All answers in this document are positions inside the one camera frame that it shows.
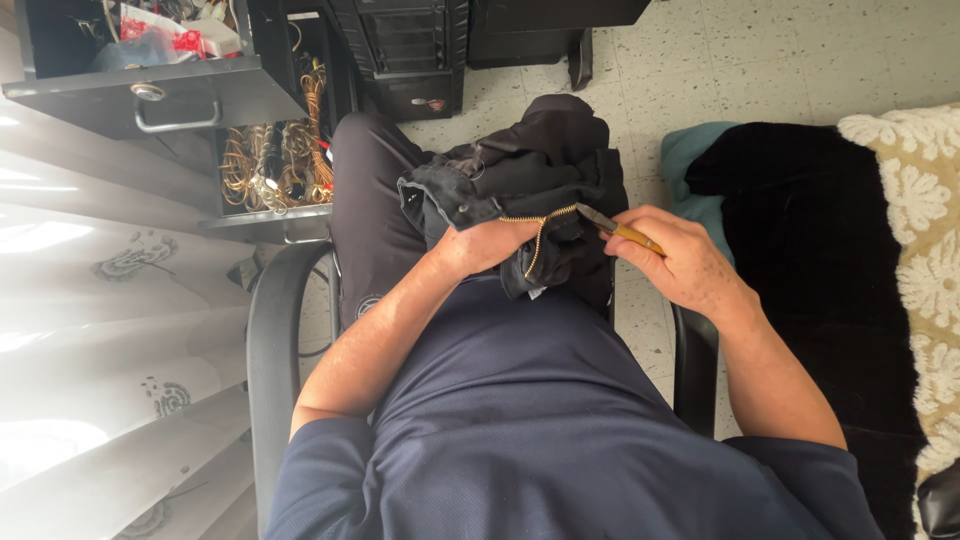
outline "white sheer curtain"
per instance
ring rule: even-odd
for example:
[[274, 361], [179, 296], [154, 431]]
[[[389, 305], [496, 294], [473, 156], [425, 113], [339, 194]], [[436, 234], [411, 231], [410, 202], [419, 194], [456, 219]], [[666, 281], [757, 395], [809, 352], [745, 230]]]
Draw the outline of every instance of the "white sheer curtain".
[[212, 183], [0, 100], [0, 538], [255, 539], [254, 247], [197, 230]]

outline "man's left arm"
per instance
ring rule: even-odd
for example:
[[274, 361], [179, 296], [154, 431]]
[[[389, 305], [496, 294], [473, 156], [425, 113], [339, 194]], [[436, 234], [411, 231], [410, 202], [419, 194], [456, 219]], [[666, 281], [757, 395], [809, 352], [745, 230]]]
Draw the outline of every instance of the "man's left arm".
[[321, 418], [366, 418], [437, 309], [460, 281], [503, 262], [539, 224], [491, 221], [437, 246], [338, 338], [310, 374], [294, 407], [290, 436]]

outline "drawer handle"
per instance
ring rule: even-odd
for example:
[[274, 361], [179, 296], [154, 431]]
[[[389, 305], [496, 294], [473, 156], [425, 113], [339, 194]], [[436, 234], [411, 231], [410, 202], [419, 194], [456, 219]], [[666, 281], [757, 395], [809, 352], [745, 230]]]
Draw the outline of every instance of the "drawer handle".
[[326, 228], [326, 234], [322, 238], [305, 238], [304, 240], [291, 240], [289, 233], [283, 232], [283, 242], [287, 244], [309, 244], [311, 242], [327, 242], [331, 238], [330, 228]]
[[175, 132], [179, 130], [201, 130], [204, 128], [215, 128], [217, 124], [220, 123], [220, 120], [224, 118], [224, 110], [220, 107], [219, 101], [213, 102], [213, 118], [209, 120], [202, 120], [200, 122], [185, 122], [182, 124], [160, 124], [158, 126], [151, 126], [143, 118], [143, 105], [138, 105], [136, 112], [133, 114], [133, 118], [136, 120], [136, 127], [140, 128], [140, 131], [145, 134], [162, 134], [166, 132]]

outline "person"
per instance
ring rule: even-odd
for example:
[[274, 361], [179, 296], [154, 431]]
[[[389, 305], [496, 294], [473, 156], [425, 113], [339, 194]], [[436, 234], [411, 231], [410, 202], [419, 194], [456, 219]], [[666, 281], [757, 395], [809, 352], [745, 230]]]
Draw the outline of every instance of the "person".
[[[589, 110], [554, 95], [526, 113], [562, 108]], [[359, 113], [332, 153], [348, 328], [300, 393], [265, 538], [882, 538], [827, 400], [702, 226], [644, 205], [614, 220], [666, 257], [603, 249], [716, 326], [745, 435], [723, 442], [673, 414], [582, 298], [511, 300], [485, 275], [537, 223], [426, 252], [396, 179], [430, 154]]]

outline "zipper teeth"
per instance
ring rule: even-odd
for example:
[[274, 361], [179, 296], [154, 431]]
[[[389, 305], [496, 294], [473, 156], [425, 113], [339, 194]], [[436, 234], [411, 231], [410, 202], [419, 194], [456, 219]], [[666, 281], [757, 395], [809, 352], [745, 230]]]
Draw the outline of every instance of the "zipper teeth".
[[561, 209], [555, 209], [552, 212], [542, 216], [542, 217], [501, 217], [500, 221], [506, 221], [509, 223], [519, 223], [523, 221], [539, 221], [540, 228], [537, 230], [537, 244], [534, 247], [534, 257], [530, 261], [530, 268], [527, 268], [527, 271], [523, 273], [523, 277], [526, 278], [530, 275], [530, 272], [534, 269], [534, 264], [537, 264], [537, 257], [540, 256], [540, 235], [543, 233], [543, 226], [546, 225], [547, 220], [557, 217], [558, 215], [564, 215], [565, 213], [571, 213], [576, 211], [577, 205], [570, 205], [568, 207], [563, 207]]

